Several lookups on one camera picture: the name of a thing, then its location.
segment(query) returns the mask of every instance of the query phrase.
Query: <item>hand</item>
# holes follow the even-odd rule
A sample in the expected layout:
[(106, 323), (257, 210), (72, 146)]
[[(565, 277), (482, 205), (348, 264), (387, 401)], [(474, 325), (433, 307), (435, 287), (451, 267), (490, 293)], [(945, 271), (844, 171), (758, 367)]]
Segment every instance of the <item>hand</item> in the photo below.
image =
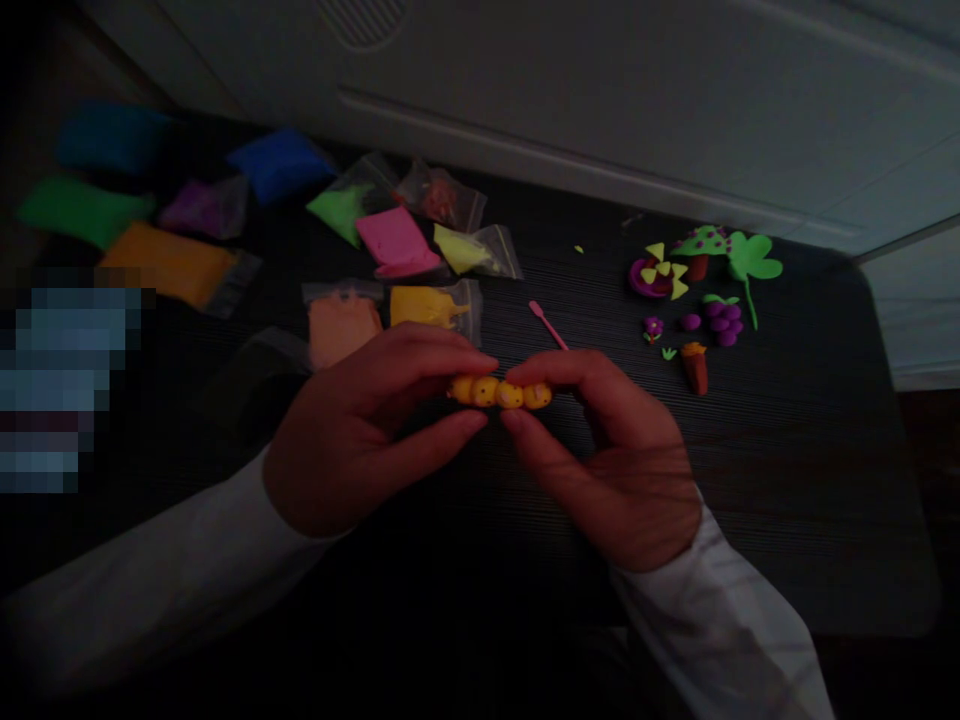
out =
[(507, 382), (572, 386), (597, 454), (581, 464), (533, 415), (501, 413), (520, 460), (587, 538), (625, 570), (649, 572), (690, 547), (700, 496), (670, 411), (596, 350), (535, 355)]
[(304, 535), (331, 537), (439, 470), (487, 424), (486, 415), (463, 410), (400, 442), (394, 434), (452, 375), (486, 375), (497, 364), (455, 332), (402, 323), (316, 373), (264, 462), (277, 512)]

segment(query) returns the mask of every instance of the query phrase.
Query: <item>yellow clay ball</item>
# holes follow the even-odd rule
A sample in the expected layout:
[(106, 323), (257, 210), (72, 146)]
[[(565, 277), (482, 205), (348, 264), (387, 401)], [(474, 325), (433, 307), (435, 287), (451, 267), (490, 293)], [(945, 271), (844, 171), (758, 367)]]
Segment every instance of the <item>yellow clay ball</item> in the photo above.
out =
[(523, 388), (501, 382), (497, 385), (497, 404), (504, 410), (523, 407)]
[(447, 397), (453, 398), (461, 405), (472, 405), (473, 382), (477, 379), (476, 375), (457, 375), (447, 389)]
[(546, 383), (527, 385), (523, 389), (523, 404), (529, 410), (539, 410), (546, 407), (553, 400), (553, 391)]
[(476, 407), (493, 407), (497, 404), (497, 385), (500, 381), (487, 375), (473, 381), (473, 404)]

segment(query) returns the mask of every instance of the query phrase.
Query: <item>plastic bag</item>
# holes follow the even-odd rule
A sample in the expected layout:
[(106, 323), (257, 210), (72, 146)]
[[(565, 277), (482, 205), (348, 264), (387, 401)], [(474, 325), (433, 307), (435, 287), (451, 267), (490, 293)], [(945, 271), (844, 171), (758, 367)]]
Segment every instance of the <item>plastic bag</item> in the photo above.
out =
[(398, 285), (390, 290), (390, 327), (408, 320), (456, 330), (480, 347), (483, 296), (476, 280), (448, 287)]
[(215, 185), (189, 180), (160, 213), (157, 225), (174, 232), (202, 232), (217, 240), (240, 237), (247, 220), (249, 187), (243, 175)]
[(480, 228), (487, 204), (486, 195), (457, 182), (446, 170), (431, 169), (420, 158), (414, 158), (397, 194), (418, 215), (467, 234)]
[(311, 373), (307, 355), (303, 340), (268, 327), (217, 371), (195, 407), (243, 444), (269, 437)]
[(250, 178), (261, 205), (337, 176), (333, 159), (293, 128), (247, 143), (227, 155), (227, 162)]
[(490, 225), (472, 235), (434, 225), (433, 241), (458, 275), (472, 270), (482, 275), (523, 280), (510, 230), (503, 225)]
[(156, 209), (152, 195), (120, 195), (73, 177), (41, 180), (17, 218), (24, 225), (70, 235), (107, 250), (134, 220), (145, 220)]
[(375, 273), (377, 279), (449, 276), (443, 259), (427, 245), (406, 208), (368, 215), (357, 220), (356, 225), (363, 244), (380, 265)]
[(117, 269), (111, 285), (156, 288), (207, 315), (228, 318), (261, 262), (242, 250), (214, 247), (137, 221), (117, 239), (100, 267)]
[(383, 332), (377, 306), (383, 286), (369, 280), (306, 283), (303, 301), (310, 313), (310, 364), (332, 367)]
[(357, 220), (397, 207), (396, 186), (397, 176), (383, 155), (369, 153), (307, 203), (307, 210), (359, 249)]
[(171, 122), (148, 108), (89, 100), (60, 128), (57, 162), (66, 168), (144, 177), (163, 150)]

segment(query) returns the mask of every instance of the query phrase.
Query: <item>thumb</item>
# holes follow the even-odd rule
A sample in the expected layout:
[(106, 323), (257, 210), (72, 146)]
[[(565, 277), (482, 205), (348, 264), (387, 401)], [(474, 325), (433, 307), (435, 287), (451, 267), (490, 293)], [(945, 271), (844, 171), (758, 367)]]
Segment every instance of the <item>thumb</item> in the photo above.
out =
[(428, 428), (376, 453), (374, 467), (394, 490), (422, 480), (453, 460), (464, 445), (487, 424), (479, 410), (448, 415)]
[(583, 495), (595, 486), (587, 469), (526, 410), (505, 410), (500, 419), (513, 436), (523, 466), (568, 513), (574, 514)]

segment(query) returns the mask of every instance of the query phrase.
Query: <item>white sleeve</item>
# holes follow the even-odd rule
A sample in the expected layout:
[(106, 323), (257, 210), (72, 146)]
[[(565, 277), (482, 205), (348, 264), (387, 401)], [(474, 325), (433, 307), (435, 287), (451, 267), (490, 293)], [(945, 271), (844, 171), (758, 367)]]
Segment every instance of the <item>white sleeve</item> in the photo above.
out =
[(710, 510), (649, 573), (612, 568), (631, 624), (698, 718), (833, 718), (806, 625), (730, 547)]
[(265, 454), (4, 600), (41, 694), (106, 685), (209, 641), (316, 564), (338, 538), (304, 537), (280, 518), (263, 486)]

